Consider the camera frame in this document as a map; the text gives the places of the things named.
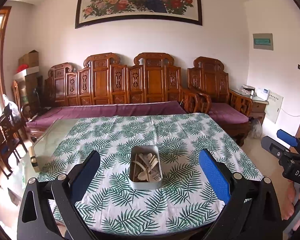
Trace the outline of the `person's right hand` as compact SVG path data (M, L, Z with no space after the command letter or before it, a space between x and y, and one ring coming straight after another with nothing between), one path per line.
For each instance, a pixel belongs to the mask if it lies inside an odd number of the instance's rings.
M287 220L294 213L293 200L296 197L296 190L294 188L294 183L291 180L288 180L288 189L286 192L286 197L283 205L283 210L281 211L282 218Z

